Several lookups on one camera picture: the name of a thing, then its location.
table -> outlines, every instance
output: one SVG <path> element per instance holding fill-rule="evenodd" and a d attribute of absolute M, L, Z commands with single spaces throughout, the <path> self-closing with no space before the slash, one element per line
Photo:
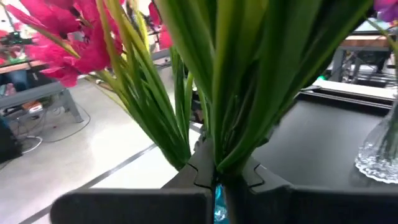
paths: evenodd
<path fill-rule="evenodd" d="M 44 66 L 45 64 L 40 61 L 32 61 L 30 62 L 31 67 L 38 67 L 38 66 Z M 15 70 L 28 70 L 30 69 L 29 64 L 26 63 L 19 63 L 16 65 L 10 65 L 6 67 L 1 67 L 0 68 L 0 75 L 3 73 L 15 71 Z M 48 110 L 52 110 L 55 108 L 59 107 L 64 107 L 65 111 L 71 112 L 73 117 L 75 117 L 75 121 L 77 123 L 80 123 L 83 121 L 83 119 L 80 116 L 79 111 L 77 110 L 76 104 L 67 88 L 65 88 L 61 83 L 59 82 L 52 82 L 46 85 L 41 85 L 35 88 L 31 88 L 25 91 L 21 91 L 16 93 L 15 95 L 12 96 L 5 96 L 0 98 L 0 108 L 10 108 L 13 106 L 18 106 L 22 105 L 24 103 L 30 102 L 30 101 L 35 101 L 40 98 L 46 97 L 46 96 L 51 96 L 51 95 L 59 95 L 60 96 L 60 101 L 55 102 L 53 105 L 50 106 L 50 108 L 47 108 Z M 26 119 L 31 116 L 39 115 L 44 113 L 46 110 L 41 110 L 35 113 L 27 113 L 24 116 L 19 117 L 19 119 Z M 16 119 L 12 115 L 8 116 L 7 119 Z"/>
<path fill-rule="evenodd" d="M 30 66 L 32 66 L 32 67 L 37 67 L 40 65 L 45 65 L 45 63 L 43 63 L 41 61 L 31 61 L 30 62 Z M 15 64 L 15 65 L 0 67 L 0 75 L 3 73 L 15 71 L 15 70 L 28 70 L 28 69 L 30 69 L 30 66 L 27 62 L 24 62 L 24 63 Z"/>
<path fill-rule="evenodd" d="M 253 157 L 294 185 L 398 189 L 398 185 L 367 178 L 354 166 L 359 146 L 388 109 L 381 114 L 380 110 L 364 110 L 365 106 L 346 105 L 342 100 L 331 104 L 326 98 L 298 100 Z"/>
<path fill-rule="evenodd" d="M 389 24 L 383 21 L 377 21 L 370 18 L 373 22 L 377 23 L 383 29 L 388 29 Z M 395 33 L 398 30 L 390 30 L 390 32 Z M 389 52 L 390 47 L 387 39 L 378 34 L 376 30 L 367 21 L 363 22 L 354 32 L 353 35 L 348 36 L 341 45 L 337 48 L 334 56 L 331 68 L 330 81 L 341 82 L 343 81 L 342 67 L 346 60 L 346 52 L 360 52 L 360 51 L 378 51 L 378 52 Z M 363 62 L 360 58 L 355 58 L 354 60 L 354 71 L 353 76 L 357 77 L 359 74 L 359 69 Z"/>

metal table leg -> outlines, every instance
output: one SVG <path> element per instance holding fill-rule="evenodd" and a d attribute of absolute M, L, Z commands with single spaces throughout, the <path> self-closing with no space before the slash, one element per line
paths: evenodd
<path fill-rule="evenodd" d="M 61 92 L 60 98 L 63 101 L 63 108 L 65 109 L 65 111 L 69 111 L 75 117 L 77 123 L 83 122 L 83 119 L 81 118 L 80 113 L 77 110 L 76 104 L 68 89 L 64 89 Z"/>
<path fill-rule="evenodd" d="M 342 81 L 342 71 L 343 60 L 345 58 L 345 50 L 337 48 L 335 55 L 333 56 L 333 68 L 331 69 L 331 77 L 329 81 L 341 82 Z"/>

blue object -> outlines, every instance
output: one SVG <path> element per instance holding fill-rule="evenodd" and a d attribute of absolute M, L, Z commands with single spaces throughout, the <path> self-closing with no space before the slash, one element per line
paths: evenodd
<path fill-rule="evenodd" d="M 16 70 L 0 74 L 0 85 L 12 83 L 16 91 L 24 91 L 29 88 L 26 70 Z"/>
<path fill-rule="evenodd" d="M 216 187 L 214 224 L 229 224 L 226 204 L 223 197 L 223 186 L 221 184 Z"/>

white cable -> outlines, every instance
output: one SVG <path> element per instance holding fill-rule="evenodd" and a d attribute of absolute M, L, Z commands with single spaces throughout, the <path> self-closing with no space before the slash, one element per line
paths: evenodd
<path fill-rule="evenodd" d="M 23 154 L 25 154 L 25 153 L 28 153 L 28 152 L 31 152 L 31 151 L 33 151 L 33 150 L 35 150 L 39 145 L 41 145 L 41 143 L 43 142 L 43 139 L 41 138 L 41 137 L 38 137 L 38 136 L 26 136 L 26 138 L 30 138 L 30 139 L 38 139 L 39 140 L 39 143 L 37 143 L 37 145 L 36 146 L 34 146 L 34 147 L 32 147 L 32 148 L 30 148 L 30 149 L 28 149 L 27 151 L 25 151 L 25 152 L 23 152 Z"/>

workbench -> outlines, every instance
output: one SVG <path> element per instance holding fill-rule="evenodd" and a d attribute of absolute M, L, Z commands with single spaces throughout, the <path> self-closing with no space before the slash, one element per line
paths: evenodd
<path fill-rule="evenodd" d="M 377 21 L 372 19 L 373 22 L 377 23 L 378 26 L 387 30 L 390 25 L 386 22 Z M 396 34 L 397 29 L 390 29 L 390 34 Z M 379 33 L 370 23 L 365 21 L 361 24 L 352 35 L 348 36 L 341 45 L 337 48 L 334 56 L 333 62 L 330 67 L 331 69 L 331 77 L 329 81 L 334 82 L 342 82 L 343 81 L 343 66 L 344 64 L 350 60 L 346 59 L 347 52 L 354 52 L 354 55 L 358 54 L 358 52 L 390 52 L 389 43 L 383 35 Z M 354 70 L 353 77 L 358 77 L 359 69 L 361 65 L 364 65 L 364 62 L 359 58 L 355 57 L 354 59 Z"/>
<path fill-rule="evenodd" d="M 30 67 L 37 68 L 39 66 L 45 66 L 43 62 L 40 61 L 31 61 L 29 62 L 30 66 L 27 62 L 18 63 L 14 65 L 9 65 L 6 67 L 0 68 L 0 75 L 15 71 L 15 70 L 30 70 Z M 19 117 L 19 119 L 26 119 L 31 116 L 36 116 L 46 112 L 47 110 L 52 110 L 59 107 L 64 107 L 65 111 L 70 112 L 77 123 L 83 121 L 80 116 L 79 111 L 77 110 L 76 104 L 73 101 L 73 98 L 67 88 L 65 88 L 60 82 L 50 82 L 45 85 L 37 86 L 34 88 L 30 88 L 25 91 L 17 92 L 15 95 L 12 96 L 4 96 L 0 98 L 0 109 L 1 108 L 10 108 L 13 106 L 22 105 L 24 103 L 28 103 L 31 101 L 38 100 L 40 98 L 52 95 L 59 95 L 60 100 L 56 101 L 52 104 L 49 108 L 33 112 L 33 113 L 26 113 L 25 115 Z M 8 116 L 7 119 L 16 119 L 12 115 Z"/>

